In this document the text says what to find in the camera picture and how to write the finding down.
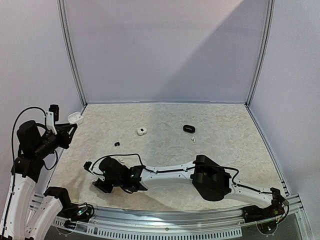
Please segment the white oval charging case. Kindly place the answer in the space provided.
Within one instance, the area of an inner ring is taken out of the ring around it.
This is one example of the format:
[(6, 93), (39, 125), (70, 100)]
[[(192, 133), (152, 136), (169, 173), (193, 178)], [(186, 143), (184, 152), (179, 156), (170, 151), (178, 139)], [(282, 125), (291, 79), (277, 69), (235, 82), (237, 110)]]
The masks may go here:
[(67, 117), (67, 120), (70, 124), (77, 124), (78, 126), (84, 122), (84, 117), (81, 115), (79, 111), (70, 114)]

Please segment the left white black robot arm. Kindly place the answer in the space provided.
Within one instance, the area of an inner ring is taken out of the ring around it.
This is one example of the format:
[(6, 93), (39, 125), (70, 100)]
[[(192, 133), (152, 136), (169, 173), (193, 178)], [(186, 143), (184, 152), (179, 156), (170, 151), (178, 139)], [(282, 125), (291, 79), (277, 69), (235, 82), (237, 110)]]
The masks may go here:
[(10, 180), (13, 188), (8, 193), (1, 219), (0, 237), (4, 240), (43, 240), (58, 213), (70, 217), (75, 211), (68, 190), (54, 186), (44, 191), (35, 214), (29, 214), (44, 159), (57, 148), (68, 149), (78, 126), (75, 123), (57, 124), (54, 132), (43, 134), (39, 127), (39, 123), (29, 120), (17, 130), (19, 149)]

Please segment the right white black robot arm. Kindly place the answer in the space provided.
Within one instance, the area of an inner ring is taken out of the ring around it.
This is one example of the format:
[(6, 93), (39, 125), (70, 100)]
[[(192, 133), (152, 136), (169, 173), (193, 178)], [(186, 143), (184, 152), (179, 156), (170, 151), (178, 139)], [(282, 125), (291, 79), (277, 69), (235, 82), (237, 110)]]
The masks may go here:
[(285, 201), (279, 189), (245, 185), (229, 170), (230, 167), (220, 166), (205, 155), (197, 155), (194, 161), (165, 167), (144, 164), (127, 167), (114, 155), (107, 155), (88, 168), (88, 172), (98, 178), (96, 186), (105, 193), (111, 193), (114, 187), (135, 193), (184, 184), (194, 187), (209, 202), (231, 199), (256, 205), (262, 218), (269, 218), (278, 210), (278, 203)]

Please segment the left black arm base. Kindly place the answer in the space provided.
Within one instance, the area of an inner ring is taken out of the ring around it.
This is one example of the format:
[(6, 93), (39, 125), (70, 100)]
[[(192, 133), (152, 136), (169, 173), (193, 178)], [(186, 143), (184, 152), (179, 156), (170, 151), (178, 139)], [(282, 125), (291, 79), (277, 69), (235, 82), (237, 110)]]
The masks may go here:
[(59, 217), (69, 219), (71, 222), (85, 222), (95, 215), (95, 208), (92, 204), (87, 202), (82, 204), (71, 204), (70, 207), (61, 210), (58, 213)]

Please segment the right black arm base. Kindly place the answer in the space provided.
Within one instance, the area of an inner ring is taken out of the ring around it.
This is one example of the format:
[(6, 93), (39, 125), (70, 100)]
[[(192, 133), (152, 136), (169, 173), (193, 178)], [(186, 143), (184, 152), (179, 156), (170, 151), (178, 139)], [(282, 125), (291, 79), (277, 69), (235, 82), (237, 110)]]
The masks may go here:
[(271, 204), (265, 208), (260, 208), (256, 205), (250, 205), (241, 209), (245, 223), (252, 223), (269, 218), (274, 218), (285, 213), (284, 206), (288, 206), (289, 201), (272, 200)]

